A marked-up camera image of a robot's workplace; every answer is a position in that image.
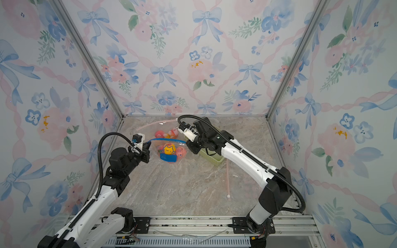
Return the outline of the blue zipper clear bag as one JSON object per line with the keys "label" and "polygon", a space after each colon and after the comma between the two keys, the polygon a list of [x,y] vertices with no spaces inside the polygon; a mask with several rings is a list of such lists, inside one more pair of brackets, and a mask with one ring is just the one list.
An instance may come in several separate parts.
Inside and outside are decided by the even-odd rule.
{"label": "blue zipper clear bag", "polygon": [[189,151],[186,142],[178,139],[154,138],[150,142],[151,154],[162,162],[169,164],[180,163]]}

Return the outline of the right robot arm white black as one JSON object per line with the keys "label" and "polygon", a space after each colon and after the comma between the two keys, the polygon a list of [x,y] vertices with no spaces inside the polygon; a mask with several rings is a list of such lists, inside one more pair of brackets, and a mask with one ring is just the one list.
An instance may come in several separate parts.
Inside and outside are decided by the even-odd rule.
{"label": "right robot arm white black", "polygon": [[187,139],[189,150],[195,155],[206,150],[209,156],[223,156],[245,171],[262,189],[256,205],[246,217],[246,229],[262,233],[269,220],[283,210],[291,197],[291,175],[285,169],[278,169],[244,148],[240,142],[225,130],[216,129],[206,118],[183,115],[178,118],[179,132]]}

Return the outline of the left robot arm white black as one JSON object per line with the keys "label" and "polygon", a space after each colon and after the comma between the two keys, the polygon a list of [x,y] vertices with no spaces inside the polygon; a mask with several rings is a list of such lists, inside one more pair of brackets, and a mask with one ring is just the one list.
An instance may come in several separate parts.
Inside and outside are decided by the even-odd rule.
{"label": "left robot arm white black", "polygon": [[141,153],[131,148],[117,148],[111,152],[107,169],[99,192],[96,193],[77,215],[52,236],[45,236],[39,248],[100,248],[113,235],[132,235],[141,226],[128,208],[117,207],[97,227],[104,211],[123,193],[130,182],[130,173],[141,163],[150,160],[149,143]]}

